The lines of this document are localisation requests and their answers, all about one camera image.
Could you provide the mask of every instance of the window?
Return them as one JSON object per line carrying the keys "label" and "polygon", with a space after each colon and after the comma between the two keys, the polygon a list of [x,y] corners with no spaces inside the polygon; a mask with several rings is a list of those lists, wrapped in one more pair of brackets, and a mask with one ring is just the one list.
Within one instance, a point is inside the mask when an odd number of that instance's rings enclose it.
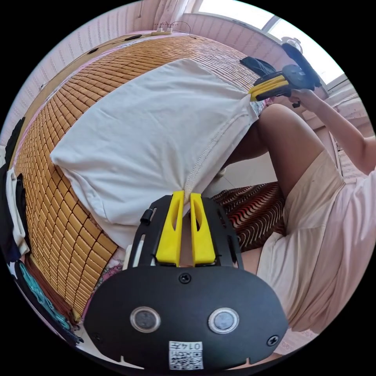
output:
{"label": "window", "polygon": [[193,11],[213,14],[244,22],[273,39],[296,38],[303,55],[330,90],[346,79],[343,70],[334,59],[312,38],[291,23],[261,8],[237,0],[196,0]]}
{"label": "window", "polygon": [[218,14],[262,29],[274,16],[264,9],[236,0],[203,0],[200,13]]}
{"label": "window", "polygon": [[304,57],[325,84],[329,84],[344,74],[339,65],[321,46],[306,33],[291,25],[291,23],[280,19],[268,32],[280,40],[284,36],[298,39],[302,46]]}

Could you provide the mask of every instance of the woven mat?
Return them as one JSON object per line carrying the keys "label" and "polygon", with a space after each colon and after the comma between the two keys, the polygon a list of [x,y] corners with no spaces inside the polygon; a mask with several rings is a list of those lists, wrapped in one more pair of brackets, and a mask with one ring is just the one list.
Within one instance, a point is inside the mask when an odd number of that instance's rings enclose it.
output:
{"label": "woven mat", "polygon": [[163,64],[191,58],[216,76],[249,90],[256,74],[245,55],[202,37],[149,40],[114,51],[84,67],[45,104],[28,130],[15,164],[23,174],[27,224],[36,263],[52,287],[82,313],[117,249],[75,196],[50,152],[76,120],[120,85]]}

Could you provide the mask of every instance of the white t-shirt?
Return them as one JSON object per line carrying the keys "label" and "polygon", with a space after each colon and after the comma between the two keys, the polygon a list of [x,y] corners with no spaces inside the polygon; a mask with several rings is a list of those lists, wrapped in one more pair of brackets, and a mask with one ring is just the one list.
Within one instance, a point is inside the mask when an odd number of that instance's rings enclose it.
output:
{"label": "white t-shirt", "polygon": [[126,249],[150,204],[173,191],[184,190],[185,203],[202,193],[257,119],[245,91],[181,59],[100,99],[50,157]]}

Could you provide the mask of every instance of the floor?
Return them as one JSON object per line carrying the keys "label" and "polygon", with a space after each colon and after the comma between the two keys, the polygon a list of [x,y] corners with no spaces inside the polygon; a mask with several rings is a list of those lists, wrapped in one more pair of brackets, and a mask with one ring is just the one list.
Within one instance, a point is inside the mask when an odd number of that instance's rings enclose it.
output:
{"label": "floor", "polygon": [[276,181],[269,153],[255,159],[234,163],[227,167],[224,177],[214,180],[203,192],[212,197],[225,189]]}

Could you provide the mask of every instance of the clothing pile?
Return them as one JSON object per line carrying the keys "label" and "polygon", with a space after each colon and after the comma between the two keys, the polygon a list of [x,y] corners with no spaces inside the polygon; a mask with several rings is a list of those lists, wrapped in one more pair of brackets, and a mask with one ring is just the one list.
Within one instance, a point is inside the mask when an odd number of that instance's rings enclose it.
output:
{"label": "clothing pile", "polygon": [[64,299],[45,280],[32,261],[26,219],[26,194],[22,174],[9,168],[25,118],[15,126],[5,147],[0,167],[0,249],[6,263],[14,268],[15,282],[50,327],[71,345],[80,342],[72,333],[79,318]]}

